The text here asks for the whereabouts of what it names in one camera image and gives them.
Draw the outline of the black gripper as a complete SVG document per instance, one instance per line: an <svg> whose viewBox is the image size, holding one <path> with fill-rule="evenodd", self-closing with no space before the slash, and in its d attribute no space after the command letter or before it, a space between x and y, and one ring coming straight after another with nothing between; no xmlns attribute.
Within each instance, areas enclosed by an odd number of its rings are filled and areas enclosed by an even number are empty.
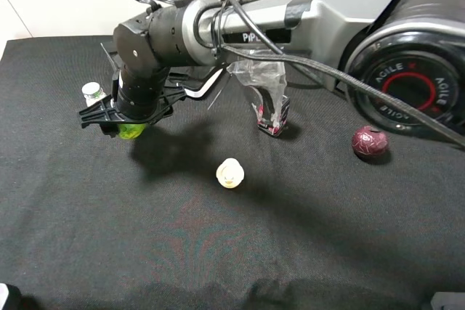
<svg viewBox="0 0 465 310"><path fill-rule="evenodd" d="M78 112L81 127L98 125L105 136L117 136L119 124L153 125L173 113L173 104L184 100L183 88L167 86L169 69L138 76L127 68L113 74L112 93Z"/></svg>

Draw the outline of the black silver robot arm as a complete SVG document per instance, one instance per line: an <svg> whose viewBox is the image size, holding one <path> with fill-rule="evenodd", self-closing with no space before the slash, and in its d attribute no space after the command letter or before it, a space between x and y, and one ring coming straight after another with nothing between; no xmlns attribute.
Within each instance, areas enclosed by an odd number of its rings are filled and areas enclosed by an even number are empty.
<svg viewBox="0 0 465 310"><path fill-rule="evenodd" d="M464 0L136 0L104 44L106 97L82 127L108 136L200 99L234 61L285 62L386 131L464 144Z"/></svg>

